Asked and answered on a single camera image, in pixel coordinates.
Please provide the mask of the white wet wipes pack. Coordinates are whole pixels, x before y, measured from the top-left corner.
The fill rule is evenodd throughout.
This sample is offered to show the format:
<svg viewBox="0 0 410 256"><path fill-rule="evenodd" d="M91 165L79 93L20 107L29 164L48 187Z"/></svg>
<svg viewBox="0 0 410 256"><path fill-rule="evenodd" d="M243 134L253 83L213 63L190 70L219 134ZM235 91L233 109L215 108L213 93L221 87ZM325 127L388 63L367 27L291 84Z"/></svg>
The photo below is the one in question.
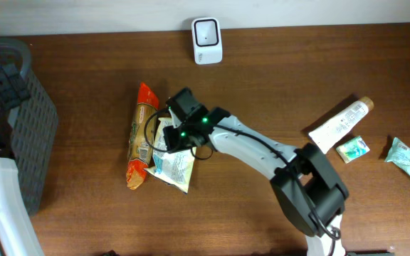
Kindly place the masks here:
<svg viewBox="0 0 410 256"><path fill-rule="evenodd" d="M154 147L167 150L164 140L163 129L172 125L171 117L160 117ZM190 150L179 151L177 153L167 153L154 151L152 154L154 166L144 170L163 182L175 186L183 193L188 194L189 182L193 171L195 158Z"/></svg>

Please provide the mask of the orange cracker snack pack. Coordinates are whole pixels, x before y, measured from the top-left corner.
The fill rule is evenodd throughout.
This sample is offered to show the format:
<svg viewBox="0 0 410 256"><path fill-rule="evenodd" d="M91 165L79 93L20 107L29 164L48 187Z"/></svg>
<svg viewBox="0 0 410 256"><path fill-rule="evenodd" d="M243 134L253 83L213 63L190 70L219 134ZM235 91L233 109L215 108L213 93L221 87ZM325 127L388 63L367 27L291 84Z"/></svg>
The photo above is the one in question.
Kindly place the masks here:
<svg viewBox="0 0 410 256"><path fill-rule="evenodd" d="M127 187L137 189L146 179L146 168L152 159L156 122L151 121L147 128L145 125L149 117L159 109L159 99L144 82L140 83L137 94L137 105L132 120L132 131L129 139L127 153L128 165L126 171Z"/></svg>

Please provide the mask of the white bamboo print tube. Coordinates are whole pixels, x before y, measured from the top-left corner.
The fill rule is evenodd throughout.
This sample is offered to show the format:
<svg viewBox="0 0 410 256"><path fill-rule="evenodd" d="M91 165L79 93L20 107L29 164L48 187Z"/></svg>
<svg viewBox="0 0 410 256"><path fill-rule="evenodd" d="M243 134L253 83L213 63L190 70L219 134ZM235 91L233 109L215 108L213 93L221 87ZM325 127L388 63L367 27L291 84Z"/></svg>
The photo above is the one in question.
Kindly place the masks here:
<svg viewBox="0 0 410 256"><path fill-rule="evenodd" d="M373 101L369 97L362 97L328 119L318 128L309 132L308 135L322 153L326 154L373 109Z"/></svg>

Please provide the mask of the small teal tissue pack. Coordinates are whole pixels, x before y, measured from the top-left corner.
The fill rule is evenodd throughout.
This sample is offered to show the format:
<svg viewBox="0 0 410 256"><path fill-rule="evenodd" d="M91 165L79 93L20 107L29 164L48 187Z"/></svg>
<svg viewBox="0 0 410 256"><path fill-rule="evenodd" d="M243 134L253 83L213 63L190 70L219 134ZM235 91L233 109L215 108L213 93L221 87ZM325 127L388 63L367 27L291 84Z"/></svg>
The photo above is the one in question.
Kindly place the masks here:
<svg viewBox="0 0 410 256"><path fill-rule="evenodd" d="M348 164L349 162L368 153L370 148L367 146L363 138L355 137L338 146L336 151L341 156L342 160Z"/></svg>

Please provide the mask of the teal sachet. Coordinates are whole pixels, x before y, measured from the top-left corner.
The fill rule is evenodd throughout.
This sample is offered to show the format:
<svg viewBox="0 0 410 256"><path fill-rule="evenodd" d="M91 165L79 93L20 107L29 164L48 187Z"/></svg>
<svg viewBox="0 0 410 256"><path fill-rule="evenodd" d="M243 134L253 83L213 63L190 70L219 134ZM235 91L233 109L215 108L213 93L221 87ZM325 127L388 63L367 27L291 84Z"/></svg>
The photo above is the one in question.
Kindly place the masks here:
<svg viewBox="0 0 410 256"><path fill-rule="evenodd" d="M392 162L410 176L410 148L399 138L393 139L385 162Z"/></svg>

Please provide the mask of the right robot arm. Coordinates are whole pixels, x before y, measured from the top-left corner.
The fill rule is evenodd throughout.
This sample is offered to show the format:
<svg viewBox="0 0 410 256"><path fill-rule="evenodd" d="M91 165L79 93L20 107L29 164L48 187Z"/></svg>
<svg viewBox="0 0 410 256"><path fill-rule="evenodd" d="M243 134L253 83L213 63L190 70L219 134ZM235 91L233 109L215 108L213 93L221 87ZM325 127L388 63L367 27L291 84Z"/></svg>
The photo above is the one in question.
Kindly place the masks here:
<svg viewBox="0 0 410 256"><path fill-rule="evenodd" d="M166 105L169 153L207 146L239 159L269 180L283 214L305 235L308 255L346 255L340 226L349 191L317 146L272 140L220 107L208 110L187 87Z"/></svg>

